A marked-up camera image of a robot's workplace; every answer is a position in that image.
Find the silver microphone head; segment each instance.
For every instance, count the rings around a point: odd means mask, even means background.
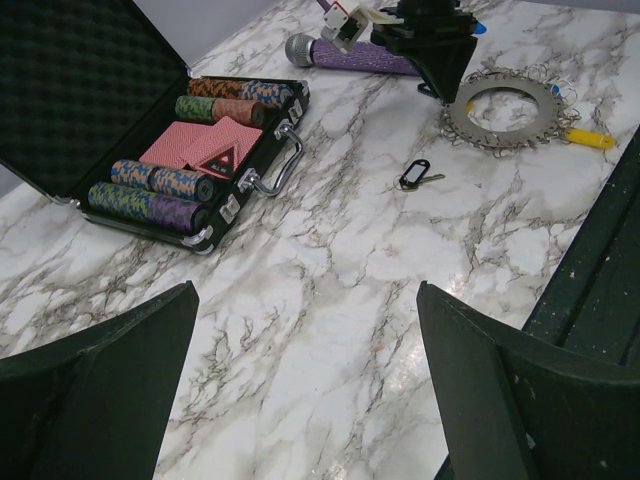
[[[313,65],[311,50],[313,49],[315,41],[315,38],[305,35],[304,33],[291,35],[284,47],[289,61],[296,67],[310,67]]]

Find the white wall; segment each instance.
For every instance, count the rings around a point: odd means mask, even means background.
[[[135,0],[188,65],[278,1]]]

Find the marble surface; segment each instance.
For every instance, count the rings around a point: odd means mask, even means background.
[[[640,122],[640,17],[466,5],[489,27],[470,71],[548,63],[576,89],[580,126],[618,147],[555,143],[503,160],[454,148],[415,79],[289,65],[287,37],[318,34],[321,12],[283,1],[194,73],[309,81],[307,153],[285,192],[254,198],[202,258],[91,225],[19,187],[0,201],[0,356],[192,280],[198,321],[156,480],[431,478],[447,449],[419,283],[520,327]],[[500,108],[489,104],[485,120]],[[447,179],[396,190],[423,157]]]

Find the case handle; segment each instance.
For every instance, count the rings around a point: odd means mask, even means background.
[[[298,162],[300,161],[304,153],[304,145],[302,143],[302,139],[294,131],[293,125],[286,120],[283,121],[280,125],[278,125],[278,128],[276,128],[274,135],[278,140],[286,135],[289,140],[295,143],[295,153],[291,156],[287,163],[285,163],[284,167],[282,167],[282,170],[278,174],[278,178],[276,179],[273,188],[269,188],[264,183],[262,183],[262,179],[260,178],[260,175],[258,175],[258,172],[256,172],[255,168],[248,168],[238,182],[238,190],[240,190],[241,193],[244,193],[250,188],[255,188],[261,195],[264,195],[265,197],[275,197],[282,191],[285,184],[289,180],[289,177],[291,177],[293,171],[298,166]]]

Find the white plastic part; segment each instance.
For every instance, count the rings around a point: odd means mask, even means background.
[[[343,32],[343,28],[350,19],[356,21],[358,30],[353,34],[346,34]],[[360,5],[355,0],[339,0],[333,2],[331,8],[324,15],[326,27],[322,29],[322,38],[342,53],[347,53],[364,33],[369,22],[378,25],[398,25],[404,20],[379,12],[375,8]]]

